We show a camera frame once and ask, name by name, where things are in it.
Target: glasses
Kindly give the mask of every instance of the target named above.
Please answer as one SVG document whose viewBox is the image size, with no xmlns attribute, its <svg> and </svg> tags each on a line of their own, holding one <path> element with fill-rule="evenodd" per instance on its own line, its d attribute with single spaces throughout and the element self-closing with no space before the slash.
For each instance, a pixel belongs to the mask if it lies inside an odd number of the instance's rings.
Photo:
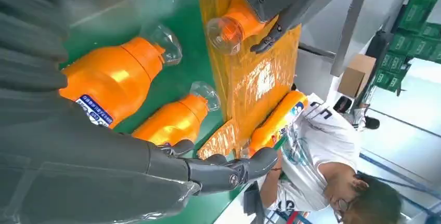
<svg viewBox="0 0 441 224">
<path fill-rule="evenodd" d="M 345 201 L 344 199 L 339 199 L 337 201 L 337 205 L 339 207 L 339 210 L 334 211 L 335 218 L 337 219 L 337 223 L 343 222 L 344 213 L 348 211 L 351 204 L 354 202 L 355 199 L 353 199 L 350 202 Z"/>
</svg>

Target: cardboard box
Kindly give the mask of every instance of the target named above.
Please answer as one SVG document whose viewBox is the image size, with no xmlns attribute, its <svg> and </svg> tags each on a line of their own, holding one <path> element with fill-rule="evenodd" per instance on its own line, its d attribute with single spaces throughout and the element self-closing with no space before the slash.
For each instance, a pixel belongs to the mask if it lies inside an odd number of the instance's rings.
<svg viewBox="0 0 441 224">
<path fill-rule="evenodd" d="M 348 97 L 358 97 L 369 80 L 375 61 L 375 58 L 366 55 L 356 55 L 343 73 L 338 92 Z"/>
</svg>

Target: orange bottle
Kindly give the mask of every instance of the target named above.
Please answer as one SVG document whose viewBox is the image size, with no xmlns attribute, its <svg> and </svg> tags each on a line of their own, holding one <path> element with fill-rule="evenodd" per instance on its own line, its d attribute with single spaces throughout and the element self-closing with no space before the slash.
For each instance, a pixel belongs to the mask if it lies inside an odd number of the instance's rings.
<svg viewBox="0 0 441 224">
<path fill-rule="evenodd" d="M 249 155 L 254 155 L 263 147 L 272 148 L 286 131 L 285 127 L 295 121 L 306 106 L 308 99 L 303 93 L 293 90 L 286 94 L 261 127 L 254 130 Z"/>
<path fill-rule="evenodd" d="M 156 145 L 169 143 L 173 146 L 183 139 L 195 142 L 208 112 L 219 107 L 216 91 L 204 82 L 194 82 L 189 95 L 178 102 L 164 105 L 132 136 Z"/>
<path fill-rule="evenodd" d="M 246 0 L 232 0 L 227 13 L 207 24 L 207 35 L 214 47 L 227 55 L 240 50 L 240 43 L 259 33 L 267 22 L 261 22 Z"/>
<path fill-rule="evenodd" d="M 68 86 L 59 92 L 81 105 L 92 123 L 113 128 L 141 107 L 162 67 L 181 58 L 169 29 L 144 26 L 129 42 L 93 50 L 64 68 Z"/>
</svg>

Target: woman's hand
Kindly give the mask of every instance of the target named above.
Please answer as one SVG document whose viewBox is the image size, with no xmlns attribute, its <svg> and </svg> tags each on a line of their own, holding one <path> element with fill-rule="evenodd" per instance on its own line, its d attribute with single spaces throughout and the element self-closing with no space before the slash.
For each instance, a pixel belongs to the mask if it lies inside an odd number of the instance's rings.
<svg viewBox="0 0 441 224">
<path fill-rule="evenodd" d="M 282 168 L 282 159 L 283 159 L 282 149 L 279 149 L 277 151 L 277 163 L 274 165 L 273 169 L 280 170 Z"/>
</svg>

